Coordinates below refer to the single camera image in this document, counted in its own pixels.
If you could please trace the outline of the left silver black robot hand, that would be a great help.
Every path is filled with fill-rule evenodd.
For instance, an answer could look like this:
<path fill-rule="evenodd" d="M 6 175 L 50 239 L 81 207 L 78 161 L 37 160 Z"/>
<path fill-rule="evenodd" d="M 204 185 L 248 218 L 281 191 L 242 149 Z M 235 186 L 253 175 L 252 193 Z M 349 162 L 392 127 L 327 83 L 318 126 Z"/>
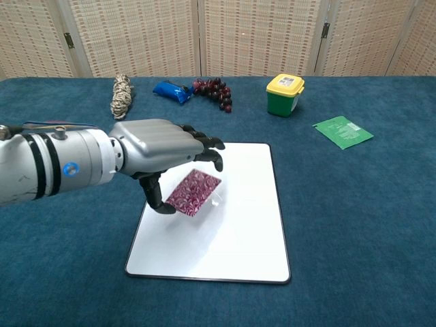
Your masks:
<path fill-rule="evenodd" d="M 177 125 L 165 119 L 123 121 L 109 133 L 123 149 L 119 172 L 139 181 L 146 203 L 157 213 L 171 215 L 176 209 L 162 200 L 159 179 L 169 170 L 192 161 L 212 162 L 223 170 L 218 153 L 222 140 L 207 136 L 190 125 Z"/>

